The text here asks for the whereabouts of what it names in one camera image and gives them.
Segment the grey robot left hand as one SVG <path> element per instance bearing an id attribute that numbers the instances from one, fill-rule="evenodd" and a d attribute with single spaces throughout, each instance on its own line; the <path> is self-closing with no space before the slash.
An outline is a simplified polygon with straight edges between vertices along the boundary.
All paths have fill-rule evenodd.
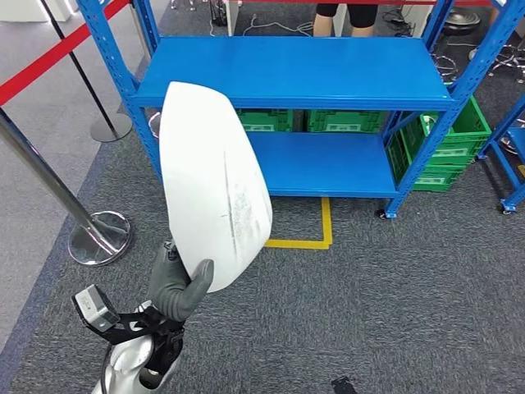
<path id="1" fill-rule="evenodd" d="M 205 297 L 213 275 L 214 262 L 204 259 L 190 278 L 174 243 L 165 241 L 154 260 L 148 299 L 165 318 L 184 322 Z"/>

